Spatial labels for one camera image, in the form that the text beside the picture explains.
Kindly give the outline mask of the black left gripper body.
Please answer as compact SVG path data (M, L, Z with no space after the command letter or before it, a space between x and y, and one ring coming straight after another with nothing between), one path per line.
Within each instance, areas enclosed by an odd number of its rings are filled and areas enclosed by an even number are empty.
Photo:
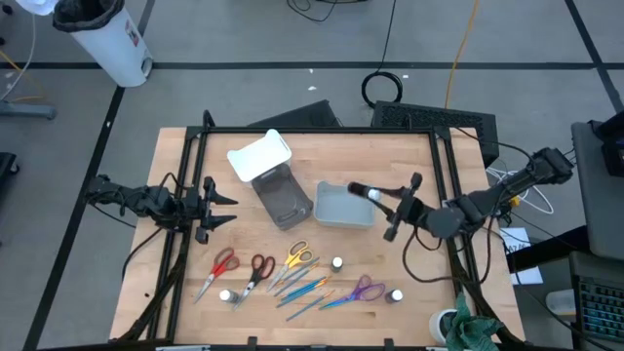
M195 240L199 244L207 244L209 241L211 203L214 203L216 199L215 181L211 176L204 178L203 189L203 196L200 195L198 189L191 188L184 198L186 216L200 221L195 231Z

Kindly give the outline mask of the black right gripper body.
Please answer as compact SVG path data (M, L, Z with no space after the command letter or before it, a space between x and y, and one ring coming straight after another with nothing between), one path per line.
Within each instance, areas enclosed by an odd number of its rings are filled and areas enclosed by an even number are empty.
M398 207L393 210L395 215L392 218L386 220L390 223L390 226L386 229L383 235L383 239L392 242L398 233L399 224L405 222L412 225L414 228L418 227L421 222L421 218L428 214L431 209L426 206L421 200L414 196L422 183L423 177L420 173L414 173L410 179L409 194L403 197L392 197L399 200Z

